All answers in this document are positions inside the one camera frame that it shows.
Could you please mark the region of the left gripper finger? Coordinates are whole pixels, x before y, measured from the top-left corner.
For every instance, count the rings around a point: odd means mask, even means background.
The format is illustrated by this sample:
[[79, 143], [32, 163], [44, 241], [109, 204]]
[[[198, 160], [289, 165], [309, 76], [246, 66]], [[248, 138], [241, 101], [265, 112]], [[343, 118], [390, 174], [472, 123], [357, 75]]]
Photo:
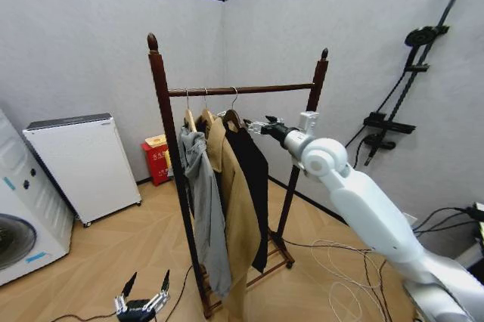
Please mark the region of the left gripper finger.
[[168, 269], [163, 278], [160, 291], [146, 304], [146, 311], [160, 311], [169, 301], [169, 275], [170, 270]]
[[122, 292], [114, 298], [114, 306], [117, 314], [121, 314], [128, 310], [127, 298], [132, 291], [136, 277], [137, 273], [135, 272], [124, 285]]

